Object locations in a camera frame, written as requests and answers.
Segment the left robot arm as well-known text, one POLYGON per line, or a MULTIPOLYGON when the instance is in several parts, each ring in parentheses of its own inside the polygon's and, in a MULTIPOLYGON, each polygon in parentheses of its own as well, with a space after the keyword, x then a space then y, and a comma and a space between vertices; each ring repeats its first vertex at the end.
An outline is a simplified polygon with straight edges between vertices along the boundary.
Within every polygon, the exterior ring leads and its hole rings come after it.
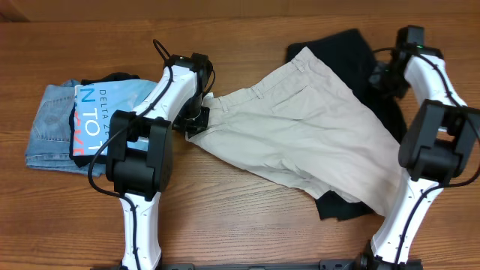
POLYGON ((173 171, 173 131, 192 137, 206 130, 202 105, 215 80, 207 55, 171 55, 149 96, 110 121, 106 177, 114 184, 124 215, 122 269, 160 269, 159 202, 173 171))

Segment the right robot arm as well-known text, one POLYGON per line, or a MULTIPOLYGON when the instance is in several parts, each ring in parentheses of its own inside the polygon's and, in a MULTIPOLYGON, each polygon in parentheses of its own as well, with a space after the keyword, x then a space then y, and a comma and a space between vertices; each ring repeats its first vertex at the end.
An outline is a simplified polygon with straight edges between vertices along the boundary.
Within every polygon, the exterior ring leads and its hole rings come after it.
POLYGON ((413 240, 431 204, 453 188, 479 142, 479 110, 467 106, 446 72, 442 52, 425 45, 425 30, 408 25, 388 48, 378 86, 402 98, 412 89, 420 106, 398 152, 400 187, 390 212, 364 252, 347 269, 422 269, 410 259, 413 240))

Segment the beige khaki shorts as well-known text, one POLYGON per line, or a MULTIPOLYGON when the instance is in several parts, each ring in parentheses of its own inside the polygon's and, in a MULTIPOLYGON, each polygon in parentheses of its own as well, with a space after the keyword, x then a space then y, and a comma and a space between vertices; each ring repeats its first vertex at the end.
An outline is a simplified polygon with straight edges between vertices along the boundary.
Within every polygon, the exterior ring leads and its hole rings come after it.
POLYGON ((256 85, 205 101, 191 142, 235 167, 320 198, 389 213, 401 181, 398 142, 309 49, 256 85))

